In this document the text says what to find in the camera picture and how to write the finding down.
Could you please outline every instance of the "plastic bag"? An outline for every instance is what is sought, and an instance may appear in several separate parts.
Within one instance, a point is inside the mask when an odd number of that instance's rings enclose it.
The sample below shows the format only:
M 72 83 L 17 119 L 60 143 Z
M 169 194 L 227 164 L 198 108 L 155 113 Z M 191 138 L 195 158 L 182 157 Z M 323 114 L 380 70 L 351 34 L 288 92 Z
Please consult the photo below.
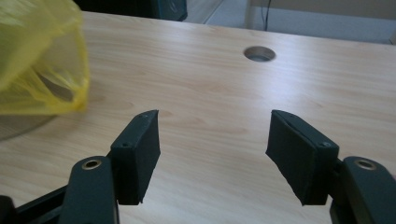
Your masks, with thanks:
M 72 0 L 0 0 L 0 115 L 83 111 L 89 69 Z

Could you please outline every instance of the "floor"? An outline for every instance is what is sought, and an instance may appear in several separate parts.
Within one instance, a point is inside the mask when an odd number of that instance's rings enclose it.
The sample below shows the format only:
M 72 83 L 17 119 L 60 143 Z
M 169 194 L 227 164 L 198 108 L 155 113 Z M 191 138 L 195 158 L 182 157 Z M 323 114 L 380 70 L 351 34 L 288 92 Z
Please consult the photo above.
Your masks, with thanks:
M 185 22 L 246 28 L 248 0 L 187 0 L 189 16 Z M 264 30 L 266 6 L 249 7 L 247 27 Z M 395 20 L 340 16 L 271 8 L 268 11 L 269 32 L 308 35 L 391 45 L 396 34 Z
M 222 0 L 187 0 L 189 16 L 185 22 L 206 24 Z

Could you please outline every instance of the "screw hole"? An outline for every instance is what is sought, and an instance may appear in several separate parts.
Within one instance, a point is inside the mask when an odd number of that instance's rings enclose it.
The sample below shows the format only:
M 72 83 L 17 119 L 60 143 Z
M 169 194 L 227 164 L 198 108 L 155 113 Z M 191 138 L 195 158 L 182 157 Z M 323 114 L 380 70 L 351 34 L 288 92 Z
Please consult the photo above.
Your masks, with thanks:
M 376 169 L 374 163 L 365 160 L 355 160 L 355 164 L 358 165 L 361 169 L 373 171 Z
M 328 142 L 321 142 L 321 143 L 319 143 L 319 146 L 320 146 L 320 147 L 331 147 L 332 144 L 330 144 L 330 143 L 328 143 Z
M 82 169 L 83 170 L 93 170 L 93 169 L 99 167 L 101 164 L 102 164 L 102 162 L 99 160 L 86 161 L 84 164 L 82 164 Z

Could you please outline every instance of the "desk grommet hole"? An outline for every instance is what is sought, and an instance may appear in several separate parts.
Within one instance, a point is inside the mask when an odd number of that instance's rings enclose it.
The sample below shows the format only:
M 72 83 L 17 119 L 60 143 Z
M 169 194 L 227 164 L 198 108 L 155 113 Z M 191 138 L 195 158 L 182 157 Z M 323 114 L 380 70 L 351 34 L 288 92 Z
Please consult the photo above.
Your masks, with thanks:
M 266 63 L 272 61 L 276 54 L 273 50 L 263 46 L 253 46 L 245 49 L 245 57 L 257 63 Z

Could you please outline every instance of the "light wood desk surface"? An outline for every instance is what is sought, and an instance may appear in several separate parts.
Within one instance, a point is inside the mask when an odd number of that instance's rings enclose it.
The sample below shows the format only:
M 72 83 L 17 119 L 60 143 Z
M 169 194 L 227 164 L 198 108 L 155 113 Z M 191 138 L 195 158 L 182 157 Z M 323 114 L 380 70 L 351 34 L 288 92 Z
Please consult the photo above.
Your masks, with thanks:
M 301 207 L 264 154 L 272 109 L 396 174 L 396 48 L 85 13 L 92 84 L 86 113 L 0 142 L 0 194 L 16 205 L 106 155 L 130 119 L 159 109 L 162 155 L 143 204 L 121 223 L 330 223 Z M 243 51 L 265 46 L 269 63 Z

